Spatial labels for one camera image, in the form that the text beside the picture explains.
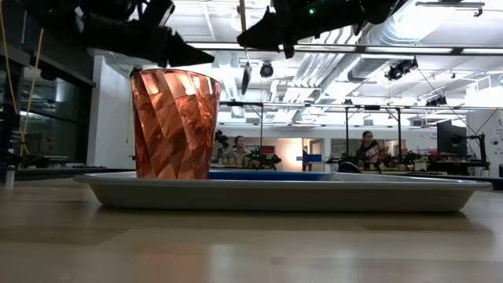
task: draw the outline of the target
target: cup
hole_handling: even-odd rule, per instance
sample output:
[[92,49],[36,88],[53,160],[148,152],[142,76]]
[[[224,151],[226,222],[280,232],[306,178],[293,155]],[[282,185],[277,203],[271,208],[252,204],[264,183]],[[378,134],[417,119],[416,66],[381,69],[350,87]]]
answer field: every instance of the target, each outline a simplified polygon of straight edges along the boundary
[[140,71],[131,83],[138,177],[206,179],[220,83],[173,69]]

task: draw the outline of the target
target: table surface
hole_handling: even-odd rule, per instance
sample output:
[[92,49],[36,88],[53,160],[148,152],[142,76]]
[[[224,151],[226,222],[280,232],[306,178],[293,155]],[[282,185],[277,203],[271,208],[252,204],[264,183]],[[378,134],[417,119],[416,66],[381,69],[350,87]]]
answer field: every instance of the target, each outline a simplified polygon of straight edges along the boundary
[[0,186],[0,281],[502,282],[503,194],[457,214],[223,213],[118,210],[68,179],[18,182]]

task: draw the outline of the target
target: monitor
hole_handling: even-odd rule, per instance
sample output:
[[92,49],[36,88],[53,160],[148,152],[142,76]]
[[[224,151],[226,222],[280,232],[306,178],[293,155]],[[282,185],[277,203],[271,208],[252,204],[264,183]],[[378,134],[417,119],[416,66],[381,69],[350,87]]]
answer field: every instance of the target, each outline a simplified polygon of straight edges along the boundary
[[453,126],[452,120],[437,123],[437,150],[441,154],[466,156],[466,128]]

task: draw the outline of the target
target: woman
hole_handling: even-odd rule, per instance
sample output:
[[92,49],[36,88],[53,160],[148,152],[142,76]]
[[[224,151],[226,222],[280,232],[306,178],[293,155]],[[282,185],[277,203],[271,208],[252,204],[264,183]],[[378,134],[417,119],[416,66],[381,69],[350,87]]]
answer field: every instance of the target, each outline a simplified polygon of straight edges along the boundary
[[380,153],[387,150],[387,146],[384,148],[379,147],[377,141],[374,141],[374,134],[370,130],[366,130],[362,134],[362,145],[358,150],[358,155],[363,157],[364,160],[364,168],[369,169],[370,164],[373,164],[376,167],[379,167],[380,163]]
[[245,156],[250,154],[250,151],[246,149],[246,142],[243,136],[237,136],[234,138],[234,146],[227,153],[227,156],[233,160],[235,165],[243,165],[243,159]]

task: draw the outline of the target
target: white tray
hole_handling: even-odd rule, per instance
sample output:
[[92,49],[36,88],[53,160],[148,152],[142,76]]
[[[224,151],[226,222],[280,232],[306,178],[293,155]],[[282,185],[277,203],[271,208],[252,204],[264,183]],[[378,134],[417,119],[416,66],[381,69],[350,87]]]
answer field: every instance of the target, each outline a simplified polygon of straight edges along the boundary
[[458,211],[488,182],[332,173],[325,181],[173,180],[135,172],[75,177],[118,208],[238,211]]

